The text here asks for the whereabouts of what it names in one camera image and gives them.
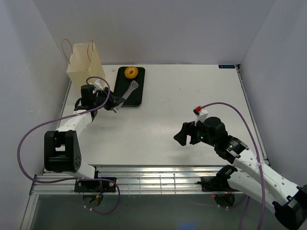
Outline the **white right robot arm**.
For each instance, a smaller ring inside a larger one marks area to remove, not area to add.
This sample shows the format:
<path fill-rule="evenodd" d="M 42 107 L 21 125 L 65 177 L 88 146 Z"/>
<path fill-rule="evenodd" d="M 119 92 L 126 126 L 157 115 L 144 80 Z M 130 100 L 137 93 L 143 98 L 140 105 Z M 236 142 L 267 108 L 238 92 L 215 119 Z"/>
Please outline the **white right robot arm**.
<path fill-rule="evenodd" d="M 228 134 L 224 123 L 217 117 L 204 121 L 185 122 L 174 136 L 181 146 L 205 143 L 228 161 L 214 178 L 203 182 L 208 190 L 241 191 L 274 213 L 277 220 L 289 230 L 297 230 L 307 219 L 307 187 L 285 179 L 267 164 L 260 165 L 256 155 L 236 137 Z"/>

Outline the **metal tongs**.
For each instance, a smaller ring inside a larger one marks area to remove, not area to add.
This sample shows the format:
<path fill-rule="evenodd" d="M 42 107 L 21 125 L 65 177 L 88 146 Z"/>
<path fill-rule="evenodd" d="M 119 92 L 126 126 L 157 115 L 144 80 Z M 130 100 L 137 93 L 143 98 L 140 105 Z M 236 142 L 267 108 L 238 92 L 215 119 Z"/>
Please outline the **metal tongs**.
<path fill-rule="evenodd" d="M 133 80 L 133 81 L 130 83 L 130 85 L 129 85 L 128 89 L 126 90 L 126 92 L 123 94 L 122 98 L 125 99 L 125 100 L 128 99 L 128 97 L 131 95 L 131 93 L 132 93 L 135 89 L 137 89 L 138 86 L 139 86 L 139 84 L 137 83 L 137 81 Z M 124 103 L 121 103 L 121 104 L 119 104 L 118 106 L 116 106 L 115 108 L 113 108 L 113 112 L 114 112 L 114 113 L 117 113 L 117 112 L 119 111 L 120 107 L 121 107 L 123 104 L 124 104 Z"/>

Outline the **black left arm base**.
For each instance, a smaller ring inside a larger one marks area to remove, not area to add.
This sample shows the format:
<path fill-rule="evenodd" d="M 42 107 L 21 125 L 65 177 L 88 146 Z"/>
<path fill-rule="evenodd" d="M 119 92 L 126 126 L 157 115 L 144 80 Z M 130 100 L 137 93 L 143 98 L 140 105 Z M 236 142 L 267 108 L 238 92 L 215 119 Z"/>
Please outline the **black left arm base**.
<path fill-rule="evenodd" d="M 117 182 L 116 177 L 102 177 L 102 179 L 111 180 L 109 181 L 77 181 L 75 183 L 74 192 L 77 193 L 98 193 L 98 192 L 111 192 L 116 191 L 114 183 Z"/>

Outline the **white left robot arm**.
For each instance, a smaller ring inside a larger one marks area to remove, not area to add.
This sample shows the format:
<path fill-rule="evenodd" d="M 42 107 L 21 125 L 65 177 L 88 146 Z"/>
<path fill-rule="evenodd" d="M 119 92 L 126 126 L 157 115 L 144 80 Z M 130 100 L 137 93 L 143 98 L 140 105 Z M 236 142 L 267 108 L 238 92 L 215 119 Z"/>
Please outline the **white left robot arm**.
<path fill-rule="evenodd" d="M 85 186 L 90 191 L 99 190 L 102 180 L 95 175 L 95 167 L 82 159 L 78 137 L 93 122 L 98 109 L 104 108 L 107 111 L 116 112 L 126 99 L 114 94 L 108 87 L 97 89 L 92 84 L 82 86 L 81 98 L 75 103 L 73 117 L 55 131 L 45 133 L 45 169 L 55 173 L 67 173 L 77 178 L 86 178 Z"/>

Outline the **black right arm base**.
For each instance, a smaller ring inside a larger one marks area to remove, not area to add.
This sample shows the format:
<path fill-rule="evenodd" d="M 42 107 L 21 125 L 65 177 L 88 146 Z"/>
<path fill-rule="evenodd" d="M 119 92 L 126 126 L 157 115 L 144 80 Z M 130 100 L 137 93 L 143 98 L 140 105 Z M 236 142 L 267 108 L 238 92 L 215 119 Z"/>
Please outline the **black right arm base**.
<path fill-rule="evenodd" d="M 228 180 L 231 178 L 231 175 L 235 172 L 238 172 L 238 169 L 231 165 L 226 165 L 220 169 L 216 176 L 212 177 L 208 181 L 205 180 L 205 177 L 201 177 L 201 180 L 196 182 L 196 184 L 201 185 L 201 190 L 205 191 L 217 191 L 217 192 L 229 192 L 234 190 L 230 187 Z"/>

